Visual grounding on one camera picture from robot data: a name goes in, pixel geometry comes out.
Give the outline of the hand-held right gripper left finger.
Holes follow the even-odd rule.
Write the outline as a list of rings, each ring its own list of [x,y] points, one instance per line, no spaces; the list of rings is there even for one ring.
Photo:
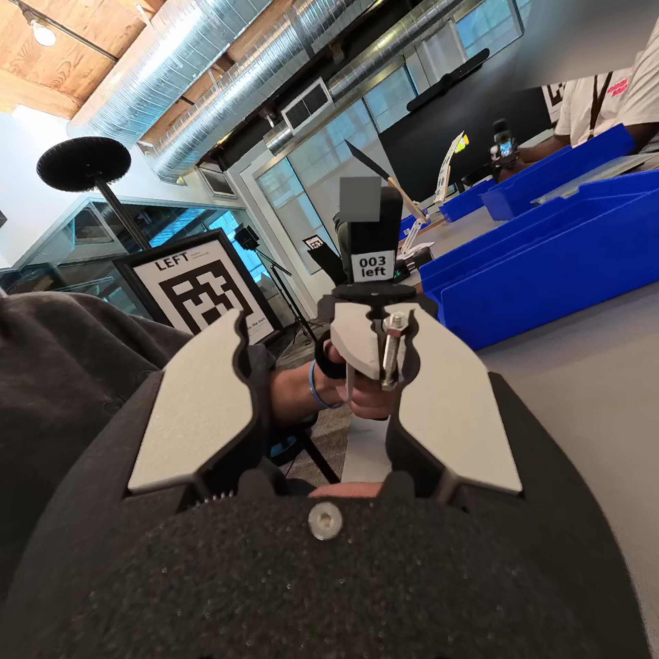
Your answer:
[[[144,494],[193,485],[254,428],[244,313],[231,309],[192,338],[163,370],[127,488]]]

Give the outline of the person's left forearm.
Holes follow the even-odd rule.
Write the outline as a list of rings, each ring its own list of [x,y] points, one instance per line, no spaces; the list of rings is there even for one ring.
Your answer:
[[[284,428],[317,414],[322,406],[309,384],[311,362],[298,368],[276,369],[270,377],[269,394],[273,425]]]

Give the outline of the black monitor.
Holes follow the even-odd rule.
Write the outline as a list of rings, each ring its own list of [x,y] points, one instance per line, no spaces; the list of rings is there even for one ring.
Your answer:
[[[506,119],[519,144],[550,128],[542,90],[515,88],[522,41],[517,39],[491,55],[445,95],[380,134],[393,173],[413,200],[422,202],[433,196],[446,152],[460,132],[465,132],[469,144],[451,159],[450,183],[489,164],[494,121]]]

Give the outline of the grey desk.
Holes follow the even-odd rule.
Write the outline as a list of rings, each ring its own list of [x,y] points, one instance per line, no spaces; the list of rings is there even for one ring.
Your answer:
[[[480,350],[581,473],[658,657],[658,283]]]

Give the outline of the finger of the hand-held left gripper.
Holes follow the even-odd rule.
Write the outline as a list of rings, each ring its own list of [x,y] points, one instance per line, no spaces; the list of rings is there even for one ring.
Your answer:
[[[356,302],[337,302],[330,324],[330,356],[341,357],[347,371],[354,370],[380,383],[382,360],[378,335],[367,315],[370,307]]]
[[[421,308],[418,305],[397,305],[396,311],[407,315],[408,320],[397,356],[397,388],[400,388],[413,382],[420,372],[421,358],[415,341],[420,335]]]

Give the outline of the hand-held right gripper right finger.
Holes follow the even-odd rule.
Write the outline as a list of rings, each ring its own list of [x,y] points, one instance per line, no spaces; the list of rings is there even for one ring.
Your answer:
[[[416,493],[450,501],[461,485],[523,491],[490,375],[480,358],[422,307],[416,379],[390,417],[386,451]]]

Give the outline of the grey metal plate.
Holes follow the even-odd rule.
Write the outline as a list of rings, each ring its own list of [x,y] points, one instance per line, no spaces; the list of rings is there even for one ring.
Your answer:
[[[545,204],[555,198],[567,199],[577,193],[581,185],[595,183],[610,178],[650,171],[658,168],[658,152],[639,153],[637,155],[616,158],[600,167],[593,169],[572,181],[556,188],[543,196],[532,200],[533,206]]]

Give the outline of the black pole stand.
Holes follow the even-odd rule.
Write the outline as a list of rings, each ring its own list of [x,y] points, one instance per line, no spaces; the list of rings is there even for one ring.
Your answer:
[[[38,177],[51,188],[70,193],[98,189],[122,225],[143,250],[151,249],[142,231],[110,188],[124,177],[132,160],[120,142],[100,136],[71,138],[54,145],[37,161]]]

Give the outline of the black white marker board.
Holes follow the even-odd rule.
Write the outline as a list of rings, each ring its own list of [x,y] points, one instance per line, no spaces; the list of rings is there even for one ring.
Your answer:
[[[243,312],[250,344],[284,329],[222,229],[113,261],[156,322],[199,334],[231,310]]]

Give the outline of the person's left hand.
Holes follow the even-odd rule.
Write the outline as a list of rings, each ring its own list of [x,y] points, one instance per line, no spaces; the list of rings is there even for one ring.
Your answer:
[[[352,413],[363,419],[385,420],[393,410],[400,386],[385,391],[377,380],[356,371],[352,379],[351,393],[347,390],[345,380],[323,377],[324,384],[316,384],[320,399],[326,405],[344,403]]]

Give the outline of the silver bolt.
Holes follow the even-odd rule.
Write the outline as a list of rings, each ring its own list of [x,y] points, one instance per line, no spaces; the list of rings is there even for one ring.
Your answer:
[[[398,352],[404,331],[389,329],[386,333],[382,370],[381,386],[383,391],[393,391],[398,383]]]

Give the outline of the blue wristband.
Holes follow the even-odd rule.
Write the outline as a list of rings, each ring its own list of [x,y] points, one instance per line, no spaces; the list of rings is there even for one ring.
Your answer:
[[[308,381],[309,381],[309,389],[310,393],[316,402],[317,405],[320,406],[320,409],[322,410],[334,410],[341,408],[343,406],[343,401],[339,401],[336,404],[333,405],[328,405],[326,404],[322,398],[319,396],[318,391],[316,389],[316,383],[315,383],[315,374],[316,374],[316,369],[317,369],[317,361],[314,359],[309,366],[309,375],[308,375]]]

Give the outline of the white document stand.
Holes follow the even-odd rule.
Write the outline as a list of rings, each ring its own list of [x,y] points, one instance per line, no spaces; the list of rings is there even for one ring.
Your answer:
[[[462,131],[455,137],[455,139],[449,146],[446,156],[444,157],[443,162],[441,164],[440,172],[438,175],[437,187],[433,198],[433,203],[435,205],[440,206],[446,199],[448,187],[449,187],[449,178],[451,174],[451,161],[453,159],[453,156],[456,153],[459,153],[460,151],[464,150],[468,145],[469,145],[469,138],[468,136],[466,136],[465,131]]]

